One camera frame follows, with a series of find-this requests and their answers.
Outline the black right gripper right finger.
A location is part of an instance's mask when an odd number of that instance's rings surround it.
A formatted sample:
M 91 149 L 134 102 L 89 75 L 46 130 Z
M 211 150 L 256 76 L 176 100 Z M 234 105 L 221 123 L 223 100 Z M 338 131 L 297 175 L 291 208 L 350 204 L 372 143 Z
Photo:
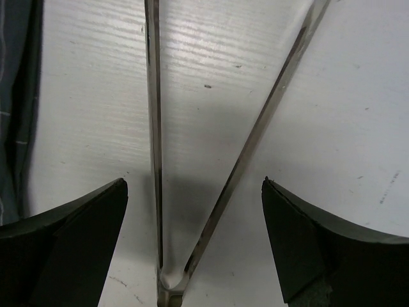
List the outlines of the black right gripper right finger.
M 408 238 L 357 225 L 265 179 L 262 205 L 288 306 L 407 306 Z

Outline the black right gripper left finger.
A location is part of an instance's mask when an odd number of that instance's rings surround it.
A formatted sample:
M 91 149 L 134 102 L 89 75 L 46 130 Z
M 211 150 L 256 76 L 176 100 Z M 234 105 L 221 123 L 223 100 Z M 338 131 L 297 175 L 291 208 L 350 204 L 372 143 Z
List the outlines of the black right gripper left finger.
M 1 306 L 98 306 L 128 202 L 118 178 L 1 227 Z

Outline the metal tongs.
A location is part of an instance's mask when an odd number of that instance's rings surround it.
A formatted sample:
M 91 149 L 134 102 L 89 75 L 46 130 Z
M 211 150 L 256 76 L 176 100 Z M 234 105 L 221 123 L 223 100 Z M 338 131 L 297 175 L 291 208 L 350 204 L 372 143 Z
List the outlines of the metal tongs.
M 200 237 L 183 269 L 181 281 L 174 287 L 165 284 L 163 231 L 163 180 L 162 180 L 162 108 L 160 71 L 160 3 L 145 1 L 146 68 L 148 85 L 148 109 L 150 124 L 151 175 L 155 204 L 157 236 L 157 304 L 158 306 L 181 306 L 188 284 L 195 272 L 229 201 L 249 166 L 263 134 L 280 104 L 301 59 L 308 48 L 326 10 L 329 1 L 312 1 L 300 30 L 284 64 L 267 96 L 265 103 L 247 137 L 247 140 L 231 170 L 226 183 L 210 213 Z

